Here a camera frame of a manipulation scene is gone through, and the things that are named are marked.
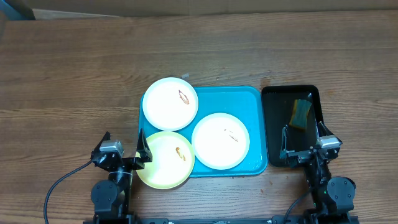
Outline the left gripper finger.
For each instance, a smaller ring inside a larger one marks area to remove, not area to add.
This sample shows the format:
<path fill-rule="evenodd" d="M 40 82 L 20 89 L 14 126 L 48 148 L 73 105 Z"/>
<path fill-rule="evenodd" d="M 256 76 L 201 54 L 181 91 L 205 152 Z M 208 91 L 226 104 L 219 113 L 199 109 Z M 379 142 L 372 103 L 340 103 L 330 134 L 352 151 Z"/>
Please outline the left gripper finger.
<path fill-rule="evenodd" d="M 147 143 L 145 132 L 142 128 L 139 131 L 136 152 L 139 153 L 139 160 L 142 163 L 152 162 L 152 153 Z"/>
<path fill-rule="evenodd" d="M 101 141 L 98 143 L 98 149 L 101 147 L 102 143 L 104 141 L 108 141 L 111 139 L 111 133 L 110 132 L 105 132 L 104 136 L 102 137 Z"/>

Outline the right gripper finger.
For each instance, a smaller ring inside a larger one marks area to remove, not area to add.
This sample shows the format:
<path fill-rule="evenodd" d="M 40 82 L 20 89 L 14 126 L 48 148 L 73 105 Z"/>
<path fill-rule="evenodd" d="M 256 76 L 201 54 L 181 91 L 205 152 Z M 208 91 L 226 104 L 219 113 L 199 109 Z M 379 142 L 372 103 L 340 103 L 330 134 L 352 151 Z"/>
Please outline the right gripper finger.
<path fill-rule="evenodd" d="M 323 121 L 318 122 L 317 128 L 318 128 L 318 135 L 320 137 L 333 135 L 333 133 L 325 126 Z"/>
<path fill-rule="evenodd" d="M 286 159 L 288 157 L 289 150 L 287 149 L 287 138 L 288 138 L 288 130 L 287 126 L 282 128 L 282 143 L 279 158 Z"/>

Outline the green yellow sponge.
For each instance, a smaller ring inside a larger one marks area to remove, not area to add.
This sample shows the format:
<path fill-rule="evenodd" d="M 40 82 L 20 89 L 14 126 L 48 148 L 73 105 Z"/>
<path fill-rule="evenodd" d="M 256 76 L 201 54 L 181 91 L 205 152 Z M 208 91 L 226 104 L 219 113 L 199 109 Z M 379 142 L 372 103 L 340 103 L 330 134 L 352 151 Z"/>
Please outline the green yellow sponge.
<path fill-rule="evenodd" d="M 289 126 L 296 129 L 306 130 L 308 114 L 311 106 L 312 103 L 310 101 L 303 99 L 294 100 Z"/>

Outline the yellow plate with sauce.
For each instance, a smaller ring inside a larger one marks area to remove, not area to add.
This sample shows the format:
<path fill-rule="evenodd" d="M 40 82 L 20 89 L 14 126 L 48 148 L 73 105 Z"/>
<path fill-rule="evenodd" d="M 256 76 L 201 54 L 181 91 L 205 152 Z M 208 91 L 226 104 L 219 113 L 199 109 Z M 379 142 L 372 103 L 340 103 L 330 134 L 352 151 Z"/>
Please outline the yellow plate with sauce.
<path fill-rule="evenodd" d="M 138 177 L 155 189 L 172 189 L 184 183 L 195 165 L 191 143 L 181 134 L 161 131 L 146 138 L 152 162 L 137 170 Z"/>

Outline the white plate with sauce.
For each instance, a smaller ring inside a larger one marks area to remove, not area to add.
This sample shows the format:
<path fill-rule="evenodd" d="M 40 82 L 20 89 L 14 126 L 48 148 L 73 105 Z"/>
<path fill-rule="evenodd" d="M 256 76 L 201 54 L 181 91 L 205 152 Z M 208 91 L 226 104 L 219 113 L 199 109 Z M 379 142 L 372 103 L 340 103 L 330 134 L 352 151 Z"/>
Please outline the white plate with sauce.
<path fill-rule="evenodd" d="M 227 113 L 205 116 L 192 132 L 196 158 L 215 170 L 236 167 L 247 156 L 250 147 L 248 129 L 237 117 Z"/>

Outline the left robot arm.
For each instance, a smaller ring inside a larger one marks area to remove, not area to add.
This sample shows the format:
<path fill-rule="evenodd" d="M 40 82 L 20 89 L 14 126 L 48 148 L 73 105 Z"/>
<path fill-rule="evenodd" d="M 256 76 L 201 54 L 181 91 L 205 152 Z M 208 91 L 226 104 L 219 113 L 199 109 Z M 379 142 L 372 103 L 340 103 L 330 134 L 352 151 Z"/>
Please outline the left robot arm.
<path fill-rule="evenodd" d="M 143 130 L 139 131 L 136 157 L 123 157 L 124 149 L 107 132 L 91 152 L 91 161 L 108 172 L 108 178 L 97 182 L 91 190 L 94 204 L 93 223 L 140 223 L 129 210 L 133 172 L 152 162 L 152 153 Z"/>

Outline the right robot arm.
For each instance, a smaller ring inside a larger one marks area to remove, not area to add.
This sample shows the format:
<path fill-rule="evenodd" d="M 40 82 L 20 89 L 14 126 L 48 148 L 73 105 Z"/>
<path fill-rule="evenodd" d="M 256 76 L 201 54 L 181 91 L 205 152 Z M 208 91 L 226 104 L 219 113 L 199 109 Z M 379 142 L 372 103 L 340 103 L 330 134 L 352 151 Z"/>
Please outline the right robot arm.
<path fill-rule="evenodd" d="M 308 190 L 288 208 L 281 222 L 358 223 L 358 217 L 349 215 L 354 209 L 355 182 L 347 177 L 333 177 L 328 168 L 329 163 L 338 157 L 342 141 L 322 121 L 317 126 L 322 136 L 306 151 L 288 150 L 288 129 L 286 126 L 282 128 L 280 158 L 286 160 L 291 168 L 303 168 Z M 301 216 L 291 217 L 293 208 L 307 196 L 312 197 L 315 208 L 306 210 Z"/>

